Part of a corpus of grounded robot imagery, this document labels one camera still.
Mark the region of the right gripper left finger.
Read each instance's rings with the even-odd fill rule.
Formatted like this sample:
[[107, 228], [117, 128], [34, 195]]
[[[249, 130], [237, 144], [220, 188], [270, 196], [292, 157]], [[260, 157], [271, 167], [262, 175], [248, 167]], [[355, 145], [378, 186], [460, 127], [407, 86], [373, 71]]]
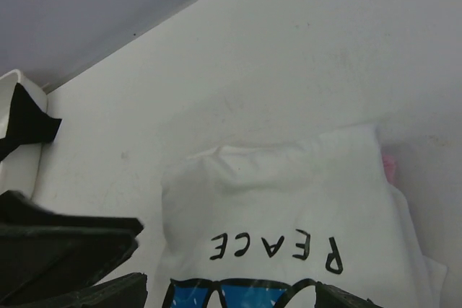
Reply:
[[22, 304], [21, 307], [143, 308], [147, 295], [147, 275], [144, 273], [130, 273], [79, 291]]

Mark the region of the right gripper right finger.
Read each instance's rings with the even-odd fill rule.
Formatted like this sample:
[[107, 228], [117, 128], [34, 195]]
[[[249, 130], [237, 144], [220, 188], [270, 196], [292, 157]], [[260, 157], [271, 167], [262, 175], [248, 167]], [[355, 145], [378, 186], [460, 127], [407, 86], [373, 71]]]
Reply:
[[315, 285], [315, 308], [375, 307], [369, 299], [362, 299], [336, 286], [318, 282]]

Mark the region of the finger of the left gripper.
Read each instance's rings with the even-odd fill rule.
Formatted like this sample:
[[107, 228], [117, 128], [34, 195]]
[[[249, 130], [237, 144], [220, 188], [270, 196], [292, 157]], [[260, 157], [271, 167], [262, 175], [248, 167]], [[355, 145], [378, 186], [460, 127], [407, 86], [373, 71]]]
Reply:
[[72, 216], [1, 194], [1, 303], [28, 304], [105, 283], [136, 251], [136, 218]]

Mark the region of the white t shirt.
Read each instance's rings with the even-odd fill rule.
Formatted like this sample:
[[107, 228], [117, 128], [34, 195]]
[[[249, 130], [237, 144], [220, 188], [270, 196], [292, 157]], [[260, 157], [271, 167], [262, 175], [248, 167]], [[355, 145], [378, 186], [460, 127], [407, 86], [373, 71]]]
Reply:
[[153, 307], [317, 307], [317, 283], [379, 307], [438, 307], [426, 258], [372, 126], [170, 167]]

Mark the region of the pink t shirt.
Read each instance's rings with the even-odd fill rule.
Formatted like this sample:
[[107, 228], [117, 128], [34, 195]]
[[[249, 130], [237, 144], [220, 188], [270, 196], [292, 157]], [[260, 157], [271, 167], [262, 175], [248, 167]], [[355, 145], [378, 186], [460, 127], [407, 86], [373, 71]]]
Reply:
[[395, 185], [396, 181], [396, 160], [389, 154], [382, 155], [383, 169], [389, 184]]

